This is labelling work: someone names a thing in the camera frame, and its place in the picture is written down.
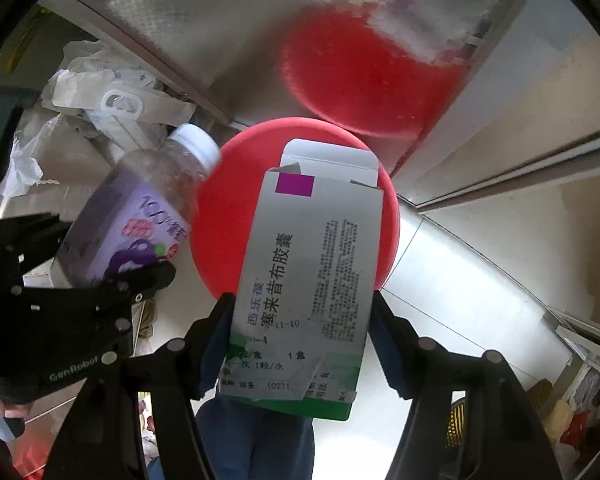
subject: trash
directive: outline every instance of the trash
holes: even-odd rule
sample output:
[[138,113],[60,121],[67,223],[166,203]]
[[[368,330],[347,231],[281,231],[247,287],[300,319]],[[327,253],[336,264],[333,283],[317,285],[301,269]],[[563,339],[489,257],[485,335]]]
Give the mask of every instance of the trash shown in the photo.
[[558,463],[562,478],[573,478],[575,475],[570,472],[576,461],[580,458],[580,452],[573,446],[561,442],[555,442],[553,448],[555,461]]
[[108,68],[100,72],[59,71],[51,102],[62,110],[96,110],[125,119],[171,126],[186,123],[195,110],[193,104],[164,92],[128,86],[117,80],[113,70]]
[[91,121],[125,152],[154,149],[167,136],[166,124],[187,123],[195,111],[195,105],[162,92],[162,86],[133,54],[103,41],[72,41],[43,89],[42,104]]
[[595,413],[600,406],[600,373],[593,368],[587,372],[573,394],[573,402],[578,412]]
[[[54,139],[67,136],[61,139],[64,145],[67,143],[72,145],[71,152],[66,152],[62,147],[55,146],[53,149],[62,156],[69,156],[72,159],[72,164],[88,163],[90,155],[98,155],[93,146],[83,137],[84,131],[80,126],[72,123],[79,121],[78,119],[68,118],[61,114],[48,120],[43,124],[40,132],[32,139],[23,138],[21,130],[16,133],[11,148],[11,157],[7,173],[0,184],[0,194],[5,198],[21,196],[27,193],[30,186],[37,184],[58,184],[58,181],[53,178],[43,180],[45,172],[42,170],[39,159],[44,156],[44,153],[51,149],[50,142]],[[96,164],[102,168],[104,161],[98,161]]]
[[110,170],[88,140],[94,136],[101,135],[91,123],[53,116],[40,103],[26,110],[0,184],[0,218],[51,211],[75,219]]
[[588,418],[589,411],[575,413],[571,419],[569,427],[560,437],[560,442],[563,444],[569,444],[570,446],[573,446],[574,449],[580,449]]

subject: wall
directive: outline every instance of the wall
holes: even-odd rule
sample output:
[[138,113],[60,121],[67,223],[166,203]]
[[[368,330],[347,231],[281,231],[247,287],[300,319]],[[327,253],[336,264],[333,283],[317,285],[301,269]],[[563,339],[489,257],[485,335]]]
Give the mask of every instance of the wall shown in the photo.
[[421,176],[506,113],[530,85],[564,62],[575,42],[592,33],[569,0],[528,0],[421,147],[396,173],[397,192],[409,198]]
[[600,322],[600,176],[427,216],[545,305]]

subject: stainless steel panel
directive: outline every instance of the stainless steel panel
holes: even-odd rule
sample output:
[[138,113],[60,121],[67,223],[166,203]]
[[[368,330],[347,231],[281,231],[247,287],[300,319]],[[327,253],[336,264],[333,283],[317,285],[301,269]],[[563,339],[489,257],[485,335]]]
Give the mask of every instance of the stainless steel panel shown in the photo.
[[[468,70],[492,21],[507,3],[507,0],[80,1],[133,37],[143,48],[151,50],[187,80],[196,81],[207,91],[205,95],[209,100],[215,100],[220,108],[230,111],[235,121],[246,125],[282,116],[317,114],[327,118],[322,110],[324,103],[315,103],[311,99],[304,99],[304,104],[298,101],[285,84],[280,69],[285,42],[308,16],[333,10],[349,16],[364,16],[366,21],[360,22],[361,26],[391,42],[401,53],[397,54],[398,58],[411,57],[431,67],[460,66]],[[347,45],[342,50],[342,57],[353,56],[351,59],[354,59],[362,47],[360,44]],[[361,68],[386,66],[387,54],[378,53],[378,56],[372,52],[368,59],[364,58],[357,67],[354,66],[350,78],[347,75],[350,84],[344,90],[334,88],[329,95],[327,88],[328,100],[333,101],[330,110],[336,115],[335,119],[331,116],[328,119],[338,122],[338,107],[351,106],[347,89],[368,84],[365,74],[369,74],[369,70]],[[302,68],[308,73],[320,73],[324,69],[320,66]],[[416,91],[398,97],[399,112],[393,106],[392,113],[404,113],[405,121],[398,120],[398,127],[390,132],[383,129],[381,125],[387,117],[382,112],[386,108],[382,86],[391,84],[388,82],[390,76],[390,70],[384,70],[384,74],[379,75],[378,95],[370,93],[368,102],[359,106],[372,121],[374,114],[378,118],[377,131],[372,127],[371,133],[389,134],[394,140],[400,140],[397,146],[391,147],[392,156],[384,157],[389,169],[399,155],[430,128],[425,120],[415,126],[409,124],[410,109],[415,104],[424,106],[422,101],[428,98],[426,95],[423,98],[416,86]],[[437,118],[430,107],[444,107],[445,98],[452,98],[452,92],[447,94],[425,103],[430,112],[429,122]],[[354,132],[369,133],[369,128],[359,127],[356,121],[340,123]]]
[[528,0],[394,186],[421,206],[555,164],[591,139],[600,38],[570,0]]

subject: white cardboard box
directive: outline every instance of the white cardboard box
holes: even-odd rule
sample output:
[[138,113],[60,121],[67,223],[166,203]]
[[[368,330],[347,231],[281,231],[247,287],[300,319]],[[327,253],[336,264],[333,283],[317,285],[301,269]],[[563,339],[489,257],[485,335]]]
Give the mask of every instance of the white cardboard box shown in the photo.
[[344,420],[378,262],[378,160],[296,139],[282,163],[290,165],[267,171],[260,190],[220,392]]

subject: metal surface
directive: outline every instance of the metal surface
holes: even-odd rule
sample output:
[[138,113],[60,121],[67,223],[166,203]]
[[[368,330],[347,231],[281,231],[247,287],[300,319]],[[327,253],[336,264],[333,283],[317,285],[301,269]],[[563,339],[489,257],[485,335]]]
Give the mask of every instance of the metal surface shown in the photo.
[[[223,116],[250,126],[283,116],[315,116],[320,108],[312,103],[309,110],[307,102],[301,103],[280,72],[285,41],[312,13],[333,9],[347,9],[351,14],[369,12],[367,27],[398,45],[405,56],[432,66],[456,63],[469,69],[493,20],[497,24],[502,18],[508,0],[62,0],[60,3],[58,0],[52,8],[69,20],[79,25],[87,21],[96,29],[113,27],[113,34],[106,30],[104,33],[126,42],[130,50],[149,64],[155,66],[158,60],[181,80],[190,82],[198,97],[191,90],[186,93],[203,107],[211,105],[221,110]],[[88,30],[101,36],[97,30]],[[359,47],[352,44],[343,56],[349,56]],[[368,63],[376,63],[373,56]],[[306,70],[321,68],[308,66]],[[360,77],[359,83],[365,84],[365,76]],[[356,74],[352,74],[351,81],[351,87],[355,88]],[[175,82],[183,88],[181,81]],[[206,98],[206,104],[199,100],[200,95]],[[446,97],[452,95],[437,97],[435,106],[444,107],[442,101]],[[405,95],[405,111],[418,99],[422,101],[412,94]],[[376,104],[368,106],[372,114]],[[381,115],[378,113],[378,123],[386,119]],[[426,133],[429,127],[430,124],[419,124],[416,136]],[[411,136],[406,134],[398,134],[391,142],[371,140],[372,149],[389,170],[413,143],[413,132]]]
[[206,89],[201,88],[198,81],[191,80],[182,71],[174,70],[162,58],[135,41],[129,31],[109,22],[80,0],[40,0],[39,3],[96,38],[107,41],[107,43],[119,44],[132,52],[151,67],[152,72],[156,73],[161,81],[193,102],[205,107],[218,121],[226,123],[229,120],[227,110],[217,98],[209,95]]
[[448,196],[416,206],[416,211],[425,214],[535,186],[563,184],[599,175],[600,139],[596,139],[494,179],[489,179],[484,183],[470,186],[464,190],[450,193]]

